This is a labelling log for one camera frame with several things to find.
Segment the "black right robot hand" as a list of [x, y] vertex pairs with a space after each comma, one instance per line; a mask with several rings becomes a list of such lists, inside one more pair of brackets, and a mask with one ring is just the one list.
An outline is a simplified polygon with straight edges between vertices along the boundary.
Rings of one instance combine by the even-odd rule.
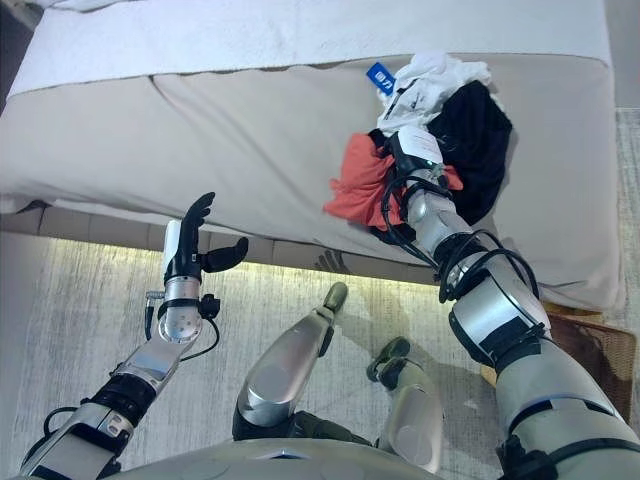
[[386, 136], [380, 129], [369, 133], [377, 154], [393, 157], [394, 167], [400, 176], [419, 172], [439, 177], [444, 173], [444, 160], [436, 138], [425, 129], [405, 125]]

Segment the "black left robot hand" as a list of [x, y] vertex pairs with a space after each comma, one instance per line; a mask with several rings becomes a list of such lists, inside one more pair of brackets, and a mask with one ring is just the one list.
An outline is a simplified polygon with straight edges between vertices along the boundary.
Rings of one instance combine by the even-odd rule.
[[215, 198], [214, 192], [208, 192], [197, 199], [187, 210], [179, 229], [177, 250], [169, 255], [165, 268], [164, 282], [174, 277], [192, 277], [201, 280], [201, 273], [218, 273], [240, 264], [249, 249], [249, 240], [241, 237], [234, 246], [198, 251], [199, 228], [211, 213]]

